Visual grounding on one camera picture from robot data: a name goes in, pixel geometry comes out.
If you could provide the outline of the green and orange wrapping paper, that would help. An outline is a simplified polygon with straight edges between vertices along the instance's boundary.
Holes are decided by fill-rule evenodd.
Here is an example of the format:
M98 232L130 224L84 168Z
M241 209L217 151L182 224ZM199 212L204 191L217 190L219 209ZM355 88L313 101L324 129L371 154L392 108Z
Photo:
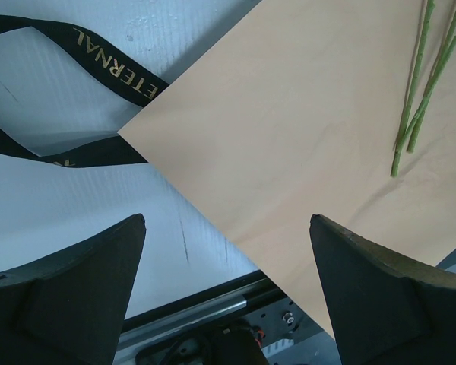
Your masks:
M263 1L120 135L323 329L323 214L429 265L456 248L456 47L391 176L423 4Z

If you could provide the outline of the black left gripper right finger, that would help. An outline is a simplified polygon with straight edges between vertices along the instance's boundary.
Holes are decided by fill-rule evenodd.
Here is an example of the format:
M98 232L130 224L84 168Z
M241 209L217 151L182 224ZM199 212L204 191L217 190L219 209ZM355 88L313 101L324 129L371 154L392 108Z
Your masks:
M456 364L456 274L324 215L309 235L343 364Z

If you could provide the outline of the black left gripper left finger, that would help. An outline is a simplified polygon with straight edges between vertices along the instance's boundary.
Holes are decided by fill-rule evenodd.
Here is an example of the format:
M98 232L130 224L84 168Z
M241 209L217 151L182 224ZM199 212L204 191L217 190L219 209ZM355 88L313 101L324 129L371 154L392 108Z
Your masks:
M0 272L0 364L111 364L146 236L134 214Z

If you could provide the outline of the black ribbon with gold text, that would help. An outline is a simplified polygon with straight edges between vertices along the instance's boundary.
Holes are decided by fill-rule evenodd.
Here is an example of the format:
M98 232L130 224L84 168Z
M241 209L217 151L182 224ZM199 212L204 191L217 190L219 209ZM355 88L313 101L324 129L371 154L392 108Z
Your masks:
M58 22L0 15L0 34L32 27L67 52L102 85L130 103L146 107L169 84L87 28ZM38 156L0 128L0 154L66 168L146 163L120 136L104 138L49 156Z

